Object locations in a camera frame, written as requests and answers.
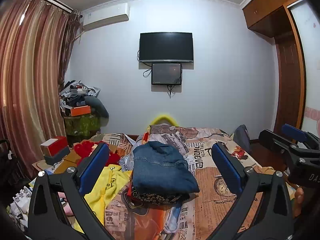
dark wooden floor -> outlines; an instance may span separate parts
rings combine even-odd
[[[262,166],[262,167],[273,167],[276,171],[284,171],[286,165],[282,157],[279,154],[275,154],[260,143],[255,142],[251,144],[252,154],[251,156]]]

wall-mounted tv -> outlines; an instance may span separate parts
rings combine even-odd
[[[193,62],[192,33],[141,33],[140,62]]]

red fluffy fabric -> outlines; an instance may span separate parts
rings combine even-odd
[[[94,144],[99,144],[100,142],[91,142],[91,141],[84,141],[82,143],[76,144],[74,146],[74,149],[76,151],[76,153],[81,157],[81,159],[77,162],[77,165],[79,165],[79,163],[85,158],[88,157],[92,150],[92,146]],[[119,165],[119,160],[120,160],[120,156],[117,153],[113,153],[112,151],[109,152],[109,158],[107,160],[106,163],[106,167],[109,164],[115,164],[115,165]]]

blue gripper pad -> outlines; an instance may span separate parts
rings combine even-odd
[[[304,131],[301,131],[291,125],[284,124],[281,128],[282,133],[284,133],[286,136],[297,140],[298,142],[306,142],[307,137],[305,135]]]
[[[92,154],[87,158],[89,158],[90,163],[87,164],[87,167],[81,172],[80,175],[79,193],[81,196],[90,193],[94,184],[96,184],[96,181],[109,158],[108,145],[105,143],[101,143],[101,145],[99,144]]]
[[[244,167],[223,146],[217,142],[212,146],[212,160],[220,171],[231,193],[240,195],[244,188]]]

stack of folded clothes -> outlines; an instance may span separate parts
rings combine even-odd
[[[134,168],[128,195],[155,205],[178,203],[199,192],[195,177],[179,151],[150,141],[133,151]]]

